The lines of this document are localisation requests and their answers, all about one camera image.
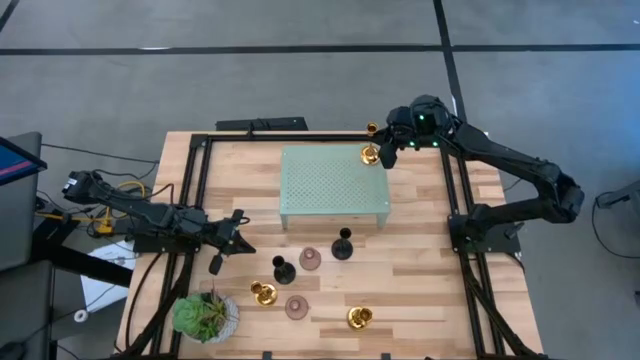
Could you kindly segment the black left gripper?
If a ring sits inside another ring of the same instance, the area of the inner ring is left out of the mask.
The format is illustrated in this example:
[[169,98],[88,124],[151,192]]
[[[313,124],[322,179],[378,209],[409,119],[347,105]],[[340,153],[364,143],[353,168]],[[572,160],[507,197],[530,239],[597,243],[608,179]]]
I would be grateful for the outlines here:
[[208,268],[212,275],[219,273],[224,256],[253,254],[256,252],[256,249],[243,238],[238,230],[243,215],[243,210],[235,210],[230,218],[224,218],[208,228],[210,235],[205,240],[205,243],[218,250]]

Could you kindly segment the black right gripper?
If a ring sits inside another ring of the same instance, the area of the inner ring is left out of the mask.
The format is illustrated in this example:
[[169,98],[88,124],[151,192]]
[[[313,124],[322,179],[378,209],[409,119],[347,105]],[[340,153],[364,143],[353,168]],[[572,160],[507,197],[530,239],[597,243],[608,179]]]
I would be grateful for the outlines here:
[[410,109],[401,106],[392,109],[386,119],[387,126],[378,133],[379,157],[384,169],[392,169],[397,161],[397,151],[416,145],[416,129]]

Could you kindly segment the gold metal candlestick holder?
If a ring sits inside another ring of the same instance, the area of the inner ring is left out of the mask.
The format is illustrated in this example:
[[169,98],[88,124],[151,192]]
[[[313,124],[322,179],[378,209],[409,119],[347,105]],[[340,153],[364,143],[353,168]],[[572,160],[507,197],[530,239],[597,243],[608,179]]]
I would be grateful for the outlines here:
[[254,295],[255,301],[264,307],[274,305],[278,298],[278,291],[272,284],[253,281],[250,285],[250,291]]
[[360,151],[361,161],[365,165],[373,166],[379,162],[379,149],[373,141],[374,135],[378,130],[379,126],[375,122],[369,122],[366,125],[366,135],[369,138],[369,143]]
[[347,313],[347,323],[354,331],[362,331],[368,327],[373,319],[373,312],[366,307],[356,306]]

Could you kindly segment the black metal candlestick holder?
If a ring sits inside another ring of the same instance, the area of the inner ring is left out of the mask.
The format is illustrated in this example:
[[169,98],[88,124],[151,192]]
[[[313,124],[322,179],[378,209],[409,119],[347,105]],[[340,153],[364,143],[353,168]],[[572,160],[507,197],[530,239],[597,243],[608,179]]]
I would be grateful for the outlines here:
[[339,231],[339,238],[331,246],[332,255],[338,260],[347,260],[353,254],[353,245],[350,242],[352,232],[349,228]]
[[287,262],[282,256],[277,255],[272,259],[274,266],[274,278],[282,285],[290,284],[296,277],[296,268],[293,264]]

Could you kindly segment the pink ribbed glass candle holder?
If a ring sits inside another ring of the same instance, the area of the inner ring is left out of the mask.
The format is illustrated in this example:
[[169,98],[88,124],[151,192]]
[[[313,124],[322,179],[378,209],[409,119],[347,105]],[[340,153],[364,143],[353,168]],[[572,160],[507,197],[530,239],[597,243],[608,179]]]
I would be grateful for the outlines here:
[[285,313],[291,320],[301,320],[306,317],[309,311],[307,300],[300,295],[289,297],[285,304]]
[[316,270],[321,265],[321,262],[321,254],[313,247],[305,247],[300,253],[299,263],[304,270]]

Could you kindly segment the green perforated metal shelf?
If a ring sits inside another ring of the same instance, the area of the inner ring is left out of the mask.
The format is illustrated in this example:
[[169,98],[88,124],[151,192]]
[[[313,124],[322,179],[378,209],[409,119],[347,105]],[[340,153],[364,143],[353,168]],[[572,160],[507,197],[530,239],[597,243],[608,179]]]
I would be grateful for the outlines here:
[[391,213],[386,170],[361,160],[364,144],[287,145],[282,149],[280,218],[374,215],[383,228]]

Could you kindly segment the green succulent in white pot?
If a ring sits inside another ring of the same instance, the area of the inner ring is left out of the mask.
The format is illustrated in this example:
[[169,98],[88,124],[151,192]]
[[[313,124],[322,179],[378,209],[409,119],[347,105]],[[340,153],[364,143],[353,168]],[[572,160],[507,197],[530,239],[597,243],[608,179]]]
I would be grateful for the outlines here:
[[173,330],[202,344],[218,344],[238,328],[239,309],[229,296],[217,292],[194,293],[176,301]]

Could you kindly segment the flat black box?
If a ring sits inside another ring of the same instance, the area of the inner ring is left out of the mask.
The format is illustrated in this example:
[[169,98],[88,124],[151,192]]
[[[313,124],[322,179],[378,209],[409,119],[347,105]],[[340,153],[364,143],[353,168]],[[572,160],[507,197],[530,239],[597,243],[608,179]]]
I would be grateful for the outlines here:
[[216,123],[217,131],[308,131],[304,117],[254,118],[223,120]]

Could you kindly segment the white paper sheet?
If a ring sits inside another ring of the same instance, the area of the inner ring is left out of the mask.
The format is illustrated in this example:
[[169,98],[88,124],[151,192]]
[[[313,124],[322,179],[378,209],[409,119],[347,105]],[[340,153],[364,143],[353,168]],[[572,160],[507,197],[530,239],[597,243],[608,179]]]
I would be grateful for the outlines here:
[[[91,251],[89,256],[106,260],[129,270],[134,269],[137,259],[137,254],[133,252],[133,244],[125,241],[100,247]],[[81,275],[80,279],[86,310],[90,313],[97,312],[128,295],[127,287],[95,280],[85,275]]]

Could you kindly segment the black stand beam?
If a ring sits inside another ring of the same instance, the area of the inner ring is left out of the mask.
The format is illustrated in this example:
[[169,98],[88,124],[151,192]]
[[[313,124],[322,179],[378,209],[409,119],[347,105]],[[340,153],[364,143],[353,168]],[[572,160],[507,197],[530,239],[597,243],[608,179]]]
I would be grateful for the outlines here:
[[79,221],[61,223],[53,219],[43,220],[32,233],[31,260],[48,260],[56,268],[67,272],[128,288],[132,270],[63,245],[78,225]]

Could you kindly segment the dark screen with blue display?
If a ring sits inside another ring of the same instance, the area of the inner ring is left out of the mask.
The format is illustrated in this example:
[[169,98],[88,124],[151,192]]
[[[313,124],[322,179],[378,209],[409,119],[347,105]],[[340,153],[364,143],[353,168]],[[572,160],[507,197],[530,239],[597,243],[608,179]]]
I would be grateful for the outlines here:
[[8,139],[0,137],[0,186],[37,174],[48,164]]

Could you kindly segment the black aluminium rail frame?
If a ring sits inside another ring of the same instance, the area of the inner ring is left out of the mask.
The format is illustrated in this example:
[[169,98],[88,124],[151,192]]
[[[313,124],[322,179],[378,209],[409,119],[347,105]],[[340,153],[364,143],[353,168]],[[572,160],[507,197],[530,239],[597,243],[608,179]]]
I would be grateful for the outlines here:
[[[444,161],[438,150],[404,151],[388,175],[391,213],[385,227],[372,216],[295,217],[283,228],[279,216],[282,149],[286,145],[360,144],[356,133],[280,132],[274,140],[264,133],[249,139],[238,132],[220,132],[210,145],[189,132],[165,138],[158,186],[189,188],[190,202],[200,202],[212,218],[241,209],[249,218],[244,238],[256,249],[251,255],[229,257],[218,275],[208,271],[211,248],[195,257],[190,290],[214,289],[239,307],[237,330],[225,342],[201,344],[165,326],[154,348],[176,350],[182,359],[259,358],[394,359],[465,358],[491,351],[488,318],[474,335],[459,256],[452,250],[447,218],[450,198],[461,197],[463,175],[475,200],[501,204],[504,194],[496,169],[480,162],[459,165]],[[186,180],[184,173],[193,177]],[[331,246],[339,231],[349,228],[353,254],[336,259]],[[304,270],[299,256],[313,247],[322,257],[313,271]],[[274,278],[272,259],[280,255],[296,268],[287,285]],[[259,305],[250,291],[253,281],[272,284],[274,305]],[[303,296],[309,311],[291,320],[285,304]],[[356,306],[373,312],[371,323],[354,331],[347,323]]]

